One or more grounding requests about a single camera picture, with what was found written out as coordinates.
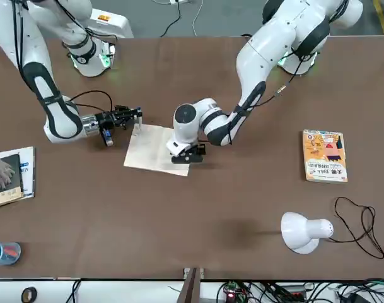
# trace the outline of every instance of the hand illustration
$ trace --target hand illustration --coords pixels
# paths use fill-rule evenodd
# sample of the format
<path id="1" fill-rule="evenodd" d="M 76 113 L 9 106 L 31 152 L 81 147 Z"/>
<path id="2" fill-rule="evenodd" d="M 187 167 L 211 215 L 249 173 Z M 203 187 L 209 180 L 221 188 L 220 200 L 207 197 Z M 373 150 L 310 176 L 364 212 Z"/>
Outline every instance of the hand illustration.
<path id="1" fill-rule="evenodd" d="M 11 178 L 15 174 L 10 164 L 0 160 L 0 189 L 5 189 L 11 183 Z"/>

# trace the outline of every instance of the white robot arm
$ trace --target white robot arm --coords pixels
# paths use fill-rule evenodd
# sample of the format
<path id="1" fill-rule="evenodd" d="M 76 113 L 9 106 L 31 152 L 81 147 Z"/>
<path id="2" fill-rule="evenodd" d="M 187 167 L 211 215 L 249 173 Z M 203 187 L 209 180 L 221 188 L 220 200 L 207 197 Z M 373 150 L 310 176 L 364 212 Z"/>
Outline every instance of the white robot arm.
<path id="1" fill-rule="evenodd" d="M 46 27 L 49 25 L 67 45 L 71 54 L 81 54 L 79 56 L 86 58 L 86 62 L 82 64 L 83 69 L 79 69 L 81 73 L 101 73 L 103 70 L 95 68 L 99 66 L 94 56 L 95 43 L 83 28 L 71 25 L 66 14 L 57 7 L 57 0 L 32 1 L 39 6 L 35 8 L 29 3 L 38 21 L 42 20 Z M 84 4 L 83 11 L 73 7 L 71 9 L 77 12 L 80 19 L 81 14 L 83 18 L 87 18 L 91 8 L 89 0 L 80 2 Z M 139 109 L 131 110 L 127 107 L 117 107 L 115 111 L 97 115 L 79 116 L 75 104 L 62 96 L 54 82 L 49 52 L 25 0 L 0 0 L 0 47 L 18 68 L 23 80 L 46 112 L 44 131 L 53 143 L 70 142 L 100 133 L 105 143 L 111 145 L 109 129 L 124 126 L 125 122 L 141 117 Z"/>
<path id="2" fill-rule="evenodd" d="M 362 11 L 359 0 L 268 0 L 264 26 L 236 58 L 242 90 L 238 105 L 230 115 L 211 98 L 179 106 L 173 116 L 173 136 L 166 144 L 173 155 L 172 162 L 202 162 L 205 151 L 204 145 L 198 143 L 200 129 L 212 145 L 232 143 L 264 94 L 265 81 L 274 66 L 284 57 L 286 71 L 304 73 L 329 36 L 329 23 L 340 21 L 351 26 Z"/>

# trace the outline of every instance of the sheet of paper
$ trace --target sheet of paper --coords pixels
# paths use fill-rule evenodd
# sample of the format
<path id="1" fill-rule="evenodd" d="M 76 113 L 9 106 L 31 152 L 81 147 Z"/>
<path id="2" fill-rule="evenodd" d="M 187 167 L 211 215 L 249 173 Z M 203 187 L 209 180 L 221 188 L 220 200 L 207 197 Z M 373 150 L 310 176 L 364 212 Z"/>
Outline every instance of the sheet of paper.
<path id="1" fill-rule="evenodd" d="M 139 131 L 135 125 L 124 166 L 187 176 L 190 165 L 173 164 L 166 148 L 166 142 L 171 138 L 172 132 L 172 128 L 147 124 L 143 124 Z"/>

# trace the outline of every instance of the white paper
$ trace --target white paper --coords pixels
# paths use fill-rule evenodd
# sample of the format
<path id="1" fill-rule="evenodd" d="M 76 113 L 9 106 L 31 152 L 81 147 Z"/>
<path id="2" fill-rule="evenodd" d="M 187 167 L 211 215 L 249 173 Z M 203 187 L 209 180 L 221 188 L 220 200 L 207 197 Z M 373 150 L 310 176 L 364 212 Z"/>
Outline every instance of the white paper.
<path id="1" fill-rule="evenodd" d="M 0 158 L 18 154 L 21 162 L 21 177 L 23 197 L 33 198 L 35 195 L 33 173 L 35 170 L 35 149 L 33 147 L 19 148 L 17 150 L 2 151 Z"/>
<path id="2" fill-rule="evenodd" d="M 141 131 L 134 126 L 124 166 L 157 170 L 174 175 L 187 176 L 189 164 L 173 164 L 166 142 L 172 136 L 172 128 L 143 124 Z"/>

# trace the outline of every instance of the brown table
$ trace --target brown table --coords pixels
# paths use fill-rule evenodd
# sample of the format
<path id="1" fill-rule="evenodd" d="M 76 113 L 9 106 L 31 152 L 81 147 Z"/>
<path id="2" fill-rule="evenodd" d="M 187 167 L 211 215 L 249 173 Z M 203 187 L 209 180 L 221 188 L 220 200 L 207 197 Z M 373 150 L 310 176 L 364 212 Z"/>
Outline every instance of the brown table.
<path id="1" fill-rule="evenodd" d="M 49 49 L 66 95 L 105 90 L 117 104 L 140 105 L 146 124 L 170 127 L 184 102 L 213 97 L 233 109 L 240 98 L 235 58 L 244 43 L 123 40 L 114 70 L 95 79 L 71 67 L 60 43 Z M 287 79 L 273 70 L 266 97 Z M 108 109 L 99 94 L 78 102 Z M 328 218 L 336 238 L 350 239 L 332 211 L 335 197 L 348 196 L 377 209 L 375 232 L 384 246 L 384 37 L 332 37 L 307 75 L 256 109 L 233 146 L 208 146 L 188 177 L 123 167 L 131 130 L 117 131 L 113 148 L 97 137 L 53 145 L 44 120 L 0 50 L 0 151 L 37 149 L 36 198 L 0 207 L 0 241 L 23 245 L 21 261 L 0 268 L 0 277 L 181 278 L 182 268 L 193 266 L 205 268 L 206 278 L 384 277 L 384 260 L 355 244 L 322 242 L 302 256 L 278 234 L 282 214 L 296 211 Z M 348 184 L 305 181 L 305 128 L 344 133 Z M 360 210 L 340 210 L 359 234 Z"/>

